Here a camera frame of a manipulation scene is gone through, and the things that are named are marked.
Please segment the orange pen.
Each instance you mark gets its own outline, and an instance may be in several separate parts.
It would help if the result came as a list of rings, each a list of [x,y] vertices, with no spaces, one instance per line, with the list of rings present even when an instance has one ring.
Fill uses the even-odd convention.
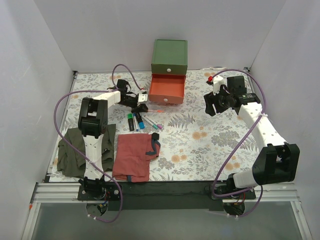
[[[165,111],[164,110],[151,110],[151,109],[148,109],[147,110],[147,113],[165,113]]]

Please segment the teal cap white marker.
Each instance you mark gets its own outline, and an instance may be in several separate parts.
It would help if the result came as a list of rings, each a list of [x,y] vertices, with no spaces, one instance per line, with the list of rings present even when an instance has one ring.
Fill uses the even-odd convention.
[[[145,116],[142,115],[141,117],[142,117],[142,119],[143,119],[144,121],[146,121],[146,122],[147,122],[149,125],[151,125],[154,129],[156,129],[156,130],[159,129],[156,124],[154,124],[152,121],[150,121],[149,119],[147,119]]]

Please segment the red drawer box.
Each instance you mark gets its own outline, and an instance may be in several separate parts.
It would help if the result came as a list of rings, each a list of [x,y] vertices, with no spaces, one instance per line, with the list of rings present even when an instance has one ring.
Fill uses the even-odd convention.
[[[185,93],[185,75],[152,74],[148,99],[163,104],[182,104]]]

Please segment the green drawer box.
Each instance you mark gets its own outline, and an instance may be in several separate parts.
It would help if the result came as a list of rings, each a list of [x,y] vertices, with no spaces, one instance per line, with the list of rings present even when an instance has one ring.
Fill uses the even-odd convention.
[[[156,39],[151,60],[152,74],[187,74],[188,41],[180,39]]]

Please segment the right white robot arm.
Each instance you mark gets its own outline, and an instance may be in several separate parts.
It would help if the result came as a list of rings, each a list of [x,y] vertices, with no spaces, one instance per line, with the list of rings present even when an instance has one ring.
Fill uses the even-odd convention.
[[[215,116],[233,109],[254,137],[259,155],[249,170],[232,173],[221,184],[212,186],[216,198],[237,199],[256,186],[292,182],[296,177],[300,149],[289,144],[273,127],[255,93],[249,93],[242,75],[210,76],[212,92],[204,96],[205,112]]]

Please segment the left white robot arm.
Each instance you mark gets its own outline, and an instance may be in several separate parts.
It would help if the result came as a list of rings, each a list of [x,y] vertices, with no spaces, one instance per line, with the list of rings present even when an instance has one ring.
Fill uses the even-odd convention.
[[[82,99],[78,118],[78,128],[81,132],[85,146],[85,181],[98,181],[104,179],[102,165],[103,136],[108,130],[108,110],[120,104],[136,109],[148,100],[147,91],[140,88],[137,94],[130,91],[129,83],[119,79],[117,85],[99,95]]]

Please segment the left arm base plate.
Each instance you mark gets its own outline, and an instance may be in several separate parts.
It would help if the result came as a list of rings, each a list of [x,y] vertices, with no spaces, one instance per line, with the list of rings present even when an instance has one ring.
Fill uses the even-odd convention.
[[[101,179],[79,179],[80,187],[77,199],[79,201],[119,201],[120,190],[114,182]]]

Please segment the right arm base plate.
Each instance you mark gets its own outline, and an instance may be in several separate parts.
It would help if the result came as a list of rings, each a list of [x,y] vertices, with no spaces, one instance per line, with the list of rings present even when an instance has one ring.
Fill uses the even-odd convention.
[[[209,193],[213,200],[254,200],[257,195],[253,189],[237,193],[244,188],[233,188],[227,185],[226,180],[218,180],[215,185],[209,186]]]

